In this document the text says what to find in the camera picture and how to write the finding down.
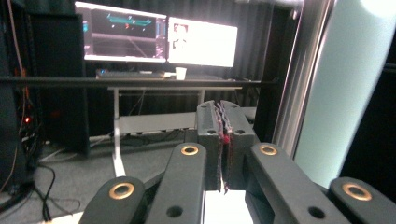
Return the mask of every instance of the gray floor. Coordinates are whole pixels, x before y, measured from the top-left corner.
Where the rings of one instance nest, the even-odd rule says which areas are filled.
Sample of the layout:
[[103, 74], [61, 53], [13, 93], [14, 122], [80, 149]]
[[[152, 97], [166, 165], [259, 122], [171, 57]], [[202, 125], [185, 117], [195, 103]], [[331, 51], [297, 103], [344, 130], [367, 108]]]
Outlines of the gray floor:
[[[171, 135], [154, 134], [144, 138], [145, 141], [123, 139], [121, 152], [126, 174], [142, 180], [145, 187], [152, 186], [156, 179], [161, 178], [172, 149], [183, 143], [184, 137], [184, 132], [176, 132]], [[104, 142], [92, 148], [92, 154], [88, 159], [76, 156], [67, 161], [53, 161], [66, 156], [59, 154], [51, 158], [53, 162], [45, 162], [44, 164], [56, 173], [50, 197], [67, 211], [83, 211], [96, 191], [115, 177], [111, 159], [113, 148], [114, 145]], [[35, 171], [35, 184], [41, 191], [47, 191], [51, 179], [50, 171], [42, 168]], [[0, 201], [4, 201], [6, 197], [5, 193], [0, 194]], [[52, 218], [66, 215], [52, 202], [49, 202], [49, 210]], [[42, 202], [37, 194], [33, 193], [28, 199], [1, 214], [0, 223], [37, 223], [43, 221], [41, 211]]]

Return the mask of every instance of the computer monitor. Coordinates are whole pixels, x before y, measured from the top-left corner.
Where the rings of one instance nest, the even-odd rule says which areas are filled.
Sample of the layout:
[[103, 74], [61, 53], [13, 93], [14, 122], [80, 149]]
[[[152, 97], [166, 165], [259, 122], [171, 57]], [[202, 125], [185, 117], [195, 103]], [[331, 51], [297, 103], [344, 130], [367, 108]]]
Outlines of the computer monitor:
[[237, 27], [169, 17], [168, 62], [233, 67]]
[[166, 62], [166, 16], [76, 2], [85, 60]]

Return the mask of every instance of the brass ring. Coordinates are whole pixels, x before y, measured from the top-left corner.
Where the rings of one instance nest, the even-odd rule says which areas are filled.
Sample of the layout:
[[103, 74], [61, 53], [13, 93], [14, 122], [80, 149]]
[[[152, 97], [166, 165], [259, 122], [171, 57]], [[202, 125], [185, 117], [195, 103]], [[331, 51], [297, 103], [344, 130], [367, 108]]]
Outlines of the brass ring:
[[[350, 189], [351, 188], [355, 188], [355, 189], [358, 189], [358, 190], [360, 190], [363, 194], [357, 194], [357, 193], [354, 193], [354, 192], [352, 192]], [[362, 187], [362, 186], [359, 186], [359, 185], [357, 185], [357, 184], [355, 184], [355, 183], [346, 183], [346, 184], [344, 184], [343, 185], [343, 190], [344, 190], [344, 192], [347, 194], [347, 195], [349, 195], [350, 197], [352, 197], [352, 198], [354, 198], [354, 199], [357, 199], [357, 200], [359, 200], [359, 201], [370, 201], [370, 200], [372, 200], [372, 195], [371, 195], [371, 193], [367, 190], [367, 189], [365, 189], [364, 187]]]
[[277, 150], [274, 147], [260, 147], [260, 151], [268, 156], [274, 156], [277, 153]]
[[192, 156], [198, 153], [198, 147], [187, 146], [181, 149], [181, 153], [186, 156]]
[[[128, 188], [125, 192], [122, 193], [117, 193], [116, 190], [121, 187], [126, 187]], [[131, 183], [120, 183], [108, 192], [108, 195], [110, 198], [115, 199], [115, 200], [121, 200], [124, 198], [128, 198], [132, 193], [134, 192], [134, 185]]]

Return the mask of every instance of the white cup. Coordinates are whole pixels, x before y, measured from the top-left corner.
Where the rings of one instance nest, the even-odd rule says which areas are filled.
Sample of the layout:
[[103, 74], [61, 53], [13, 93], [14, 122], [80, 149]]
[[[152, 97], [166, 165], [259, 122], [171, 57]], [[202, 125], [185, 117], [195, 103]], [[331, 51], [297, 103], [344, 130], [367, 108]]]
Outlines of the white cup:
[[184, 80], [186, 78], [187, 68], [176, 67], [176, 79]]

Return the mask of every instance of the desk leg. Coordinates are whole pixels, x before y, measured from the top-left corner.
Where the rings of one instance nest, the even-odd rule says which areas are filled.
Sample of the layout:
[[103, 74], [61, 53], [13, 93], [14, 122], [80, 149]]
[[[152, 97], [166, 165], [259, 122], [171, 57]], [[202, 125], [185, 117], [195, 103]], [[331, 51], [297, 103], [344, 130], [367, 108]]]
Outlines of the desk leg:
[[204, 102], [205, 99], [205, 90], [199, 91], [199, 96], [198, 96], [198, 105]]
[[114, 89], [114, 171], [116, 177], [124, 176], [125, 169], [120, 152], [120, 113], [119, 113], [119, 89]]

